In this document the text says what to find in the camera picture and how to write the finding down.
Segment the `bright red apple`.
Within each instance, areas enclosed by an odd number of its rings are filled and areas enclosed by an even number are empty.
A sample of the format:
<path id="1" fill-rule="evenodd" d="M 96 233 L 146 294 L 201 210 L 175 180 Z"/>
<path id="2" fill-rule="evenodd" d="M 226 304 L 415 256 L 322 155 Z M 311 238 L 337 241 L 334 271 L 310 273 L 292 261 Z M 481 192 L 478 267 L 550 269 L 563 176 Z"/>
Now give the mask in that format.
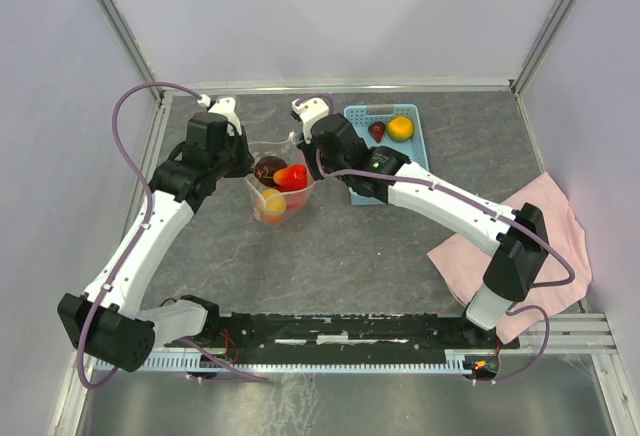
<path id="1" fill-rule="evenodd" d="M 285 196 L 285 199 L 287 202 L 286 211 L 287 212 L 299 211 L 301 208 L 303 208 L 306 205 L 311 193 L 312 193 L 312 187 L 307 187 L 305 189 L 300 189 L 296 191 L 284 192 L 283 195 Z"/>

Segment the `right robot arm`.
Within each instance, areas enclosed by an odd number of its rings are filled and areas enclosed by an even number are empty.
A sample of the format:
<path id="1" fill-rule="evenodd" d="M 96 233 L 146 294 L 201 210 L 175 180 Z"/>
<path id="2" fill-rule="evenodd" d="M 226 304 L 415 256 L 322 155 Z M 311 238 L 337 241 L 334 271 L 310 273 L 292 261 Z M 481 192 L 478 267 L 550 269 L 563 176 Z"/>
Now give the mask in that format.
<path id="1" fill-rule="evenodd" d="M 481 347 L 499 319 L 532 289 L 549 254 L 544 217 L 529 203 L 519 209 L 482 199 L 433 176 L 405 154 L 368 146 L 340 114 L 296 116 L 297 147 L 311 175 L 335 177 L 354 193 L 424 216 L 465 237 L 489 256 L 480 288 L 458 324 L 467 345 Z"/>

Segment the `orange tangerine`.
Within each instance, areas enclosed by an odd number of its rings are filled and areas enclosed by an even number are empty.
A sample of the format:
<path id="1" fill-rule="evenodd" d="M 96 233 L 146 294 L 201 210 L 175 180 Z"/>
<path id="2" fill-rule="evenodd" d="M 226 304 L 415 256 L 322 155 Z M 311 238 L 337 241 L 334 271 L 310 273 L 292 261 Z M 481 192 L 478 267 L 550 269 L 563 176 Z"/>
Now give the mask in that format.
<path id="1" fill-rule="evenodd" d="M 286 219 L 286 215 L 285 214 L 280 214 L 280 215 L 270 215 L 270 214 L 266 214 L 266 213 L 261 213 L 260 214 L 260 220 L 262 222 L 264 222 L 265 224 L 269 224 L 269 225 L 279 224 L 279 223 L 283 222 L 285 219 Z"/>

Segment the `yellow lemon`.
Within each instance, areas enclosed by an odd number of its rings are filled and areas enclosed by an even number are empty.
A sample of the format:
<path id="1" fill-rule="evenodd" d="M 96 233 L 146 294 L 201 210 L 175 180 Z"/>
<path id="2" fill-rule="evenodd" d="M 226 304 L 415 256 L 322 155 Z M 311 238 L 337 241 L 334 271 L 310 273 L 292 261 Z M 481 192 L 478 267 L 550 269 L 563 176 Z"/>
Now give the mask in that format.
<path id="1" fill-rule="evenodd" d="M 280 216 L 286 212 L 288 204 L 286 197 L 275 188 L 267 188 L 262 193 L 264 212 L 268 216 Z"/>

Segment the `dark red apple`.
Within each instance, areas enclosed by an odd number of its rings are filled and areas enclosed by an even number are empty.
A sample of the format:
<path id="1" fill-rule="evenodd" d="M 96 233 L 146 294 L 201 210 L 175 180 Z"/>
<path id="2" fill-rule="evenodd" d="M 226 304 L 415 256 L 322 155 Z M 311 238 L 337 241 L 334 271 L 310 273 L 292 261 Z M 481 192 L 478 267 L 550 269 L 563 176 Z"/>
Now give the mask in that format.
<path id="1" fill-rule="evenodd" d="M 264 186 L 276 187 L 277 183 L 274 181 L 274 175 L 277 171 L 285 169 L 287 163 L 278 156 L 264 156 L 262 157 L 254 167 L 255 178 Z"/>

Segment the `yellow orange fruit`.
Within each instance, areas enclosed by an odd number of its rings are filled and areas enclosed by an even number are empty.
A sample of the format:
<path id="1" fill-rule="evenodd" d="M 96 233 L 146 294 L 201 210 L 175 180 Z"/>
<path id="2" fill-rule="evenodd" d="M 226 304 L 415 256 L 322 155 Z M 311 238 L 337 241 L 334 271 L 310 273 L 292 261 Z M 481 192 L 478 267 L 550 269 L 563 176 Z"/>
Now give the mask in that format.
<path id="1" fill-rule="evenodd" d="M 387 133 L 389 137 L 396 142 L 410 140 L 414 132 L 414 123 L 407 116 L 397 116 L 387 124 Z"/>

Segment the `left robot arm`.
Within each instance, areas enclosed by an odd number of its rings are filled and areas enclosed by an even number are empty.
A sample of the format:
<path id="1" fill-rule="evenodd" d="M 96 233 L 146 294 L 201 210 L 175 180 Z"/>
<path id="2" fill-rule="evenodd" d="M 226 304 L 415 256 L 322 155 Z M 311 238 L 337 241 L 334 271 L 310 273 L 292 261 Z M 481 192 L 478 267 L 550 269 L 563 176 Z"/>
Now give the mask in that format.
<path id="1" fill-rule="evenodd" d="M 232 110 L 195 114 L 186 138 L 158 166 L 146 201 L 106 267 L 79 296 L 65 294 L 57 313 L 79 357 L 127 372 L 153 349 L 190 337 L 209 346 L 221 334 L 219 307 L 187 295 L 152 310 L 142 299 L 177 235 L 222 178 L 243 178 L 253 165 L 244 127 Z"/>

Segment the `clear polka dot zip bag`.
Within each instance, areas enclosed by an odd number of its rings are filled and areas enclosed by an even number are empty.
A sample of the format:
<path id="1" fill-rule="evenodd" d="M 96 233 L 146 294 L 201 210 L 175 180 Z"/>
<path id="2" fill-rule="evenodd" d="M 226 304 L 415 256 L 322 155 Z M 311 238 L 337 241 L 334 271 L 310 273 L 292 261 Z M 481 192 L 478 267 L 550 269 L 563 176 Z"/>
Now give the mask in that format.
<path id="1" fill-rule="evenodd" d="M 277 190 L 279 189 L 277 187 L 264 186 L 255 178 L 254 167 L 256 163 L 262 157 L 268 156 L 268 155 L 278 156 L 282 158 L 287 163 L 287 166 L 293 165 L 293 164 L 304 164 L 306 166 L 306 163 L 305 163 L 305 159 L 302 152 L 296 147 L 296 136 L 294 132 L 290 132 L 287 138 L 283 141 L 250 143 L 249 150 L 251 155 L 254 157 L 254 166 L 251 173 L 245 177 L 245 181 L 251 197 L 254 217 L 256 220 L 262 222 L 260 220 L 260 214 L 265 212 L 264 212 L 264 200 L 262 198 L 261 193 L 267 188 L 275 188 Z M 313 191 L 315 181 L 311 178 L 309 170 L 308 170 L 308 180 L 309 180 L 308 187 L 312 187 L 312 191 Z M 299 211 L 295 211 L 295 212 L 286 211 L 283 214 L 285 214 L 286 219 L 288 219 L 289 217 L 300 212 L 301 210 L 302 208 Z"/>

